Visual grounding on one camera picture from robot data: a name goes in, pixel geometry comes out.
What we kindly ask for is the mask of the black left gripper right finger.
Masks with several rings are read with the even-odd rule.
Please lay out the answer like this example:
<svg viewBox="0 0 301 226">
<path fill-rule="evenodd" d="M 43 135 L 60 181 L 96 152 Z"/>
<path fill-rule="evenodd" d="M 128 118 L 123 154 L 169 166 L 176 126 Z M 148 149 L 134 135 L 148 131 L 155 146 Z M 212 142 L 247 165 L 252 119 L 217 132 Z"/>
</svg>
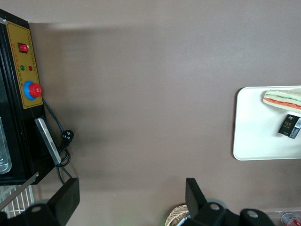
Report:
<svg viewBox="0 0 301 226">
<path fill-rule="evenodd" d="M 186 179 L 185 201 L 190 218 L 186 226 L 235 226 L 237 216 L 217 202 L 208 202 L 194 178 Z"/>
</svg>

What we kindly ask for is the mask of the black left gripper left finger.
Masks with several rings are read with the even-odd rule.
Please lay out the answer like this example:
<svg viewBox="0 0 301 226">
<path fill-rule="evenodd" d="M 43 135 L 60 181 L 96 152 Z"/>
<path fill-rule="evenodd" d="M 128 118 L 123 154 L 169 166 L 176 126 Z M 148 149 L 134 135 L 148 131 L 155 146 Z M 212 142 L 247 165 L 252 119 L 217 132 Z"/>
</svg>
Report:
<svg viewBox="0 0 301 226">
<path fill-rule="evenodd" d="M 16 217 L 0 213 L 2 226 L 65 226 L 80 202 L 79 179 L 70 178 L 48 200 L 30 206 Z"/>
</svg>

